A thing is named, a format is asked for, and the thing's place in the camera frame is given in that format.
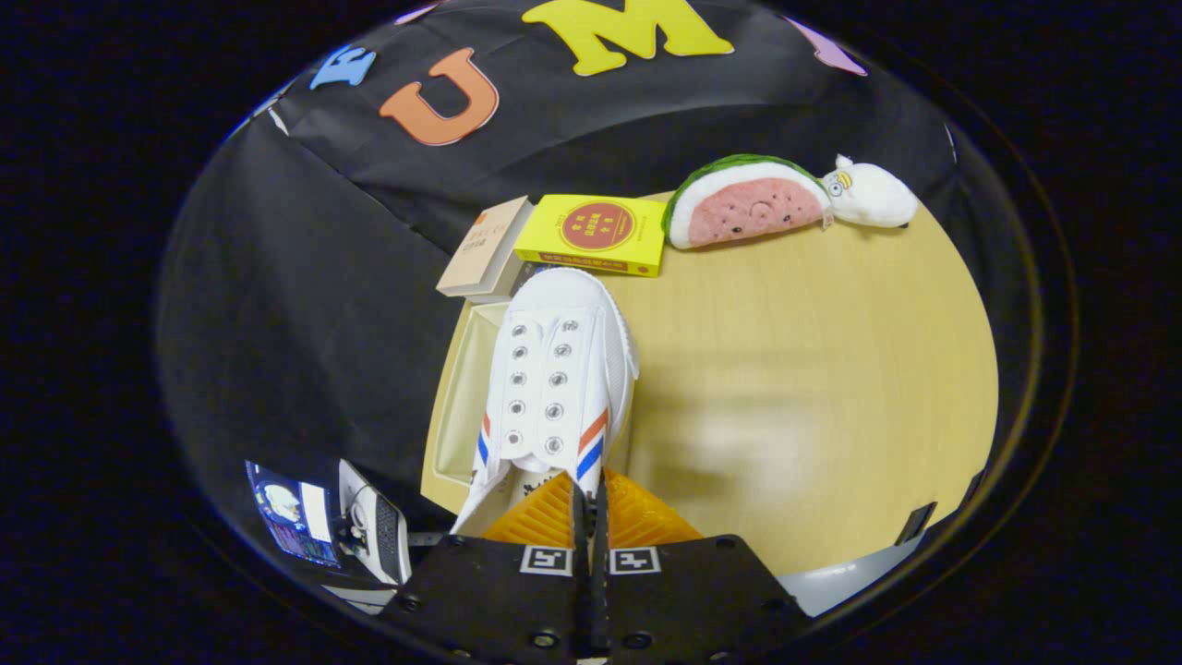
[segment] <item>red circle label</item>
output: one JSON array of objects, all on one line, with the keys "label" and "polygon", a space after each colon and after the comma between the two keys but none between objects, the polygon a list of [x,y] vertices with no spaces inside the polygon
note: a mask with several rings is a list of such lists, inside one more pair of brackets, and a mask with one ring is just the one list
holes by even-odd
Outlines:
[{"label": "red circle label", "polygon": [[563,220],[563,240],[567,245],[598,252],[618,246],[636,227],[632,213],[619,203],[596,201],[583,203],[566,213]]}]

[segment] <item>black metal plate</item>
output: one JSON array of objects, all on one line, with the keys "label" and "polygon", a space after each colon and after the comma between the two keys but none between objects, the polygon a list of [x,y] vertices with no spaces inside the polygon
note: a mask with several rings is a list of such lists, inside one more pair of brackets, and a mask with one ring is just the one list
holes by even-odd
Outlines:
[{"label": "black metal plate", "polygon": [[658,573],[608,575],[612,665],[738,663],[810,621],[738,536],[656,550]]},{"label": "black metal plate", "polygon": [[[522,574],[524,553],[525,546],[448,536],[379,619],[478,661],[573,664],[577,582]],[[539,647],[537,635],[553,644]]]}]

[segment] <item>computer monitor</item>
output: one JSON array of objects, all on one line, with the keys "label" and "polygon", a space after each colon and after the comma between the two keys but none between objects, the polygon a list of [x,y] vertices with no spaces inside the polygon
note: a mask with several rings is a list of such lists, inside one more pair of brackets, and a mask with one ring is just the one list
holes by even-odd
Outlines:
[{"label": "computer monitor", "polygon": [[342,568],[330,524],[329,493],[253,462],[246,463],[255,503],[279,549],[305,561]]}]

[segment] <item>watermelon slice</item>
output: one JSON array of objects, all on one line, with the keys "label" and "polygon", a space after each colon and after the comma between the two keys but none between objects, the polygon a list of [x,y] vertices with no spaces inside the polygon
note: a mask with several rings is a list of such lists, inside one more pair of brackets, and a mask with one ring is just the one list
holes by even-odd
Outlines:
[{"label": "watermelon slice", "polygon": [[832,219],[829,195],[805,169],[779,157],[732,155],[691,172],[661,224],[674,247],[687,249]]}]

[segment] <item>white sneaker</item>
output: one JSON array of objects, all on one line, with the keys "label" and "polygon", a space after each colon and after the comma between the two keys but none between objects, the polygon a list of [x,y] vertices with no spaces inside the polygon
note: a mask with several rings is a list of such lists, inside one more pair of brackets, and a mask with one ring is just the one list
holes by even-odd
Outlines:
[{"label": "white sneaker", "polygon": [[452,533],[496,517],[468,524],[513,467],[563,470],[593,498],[638,378],[636,344],[602,281],[570,267],[526,281],[496,337],[472,487]]}]

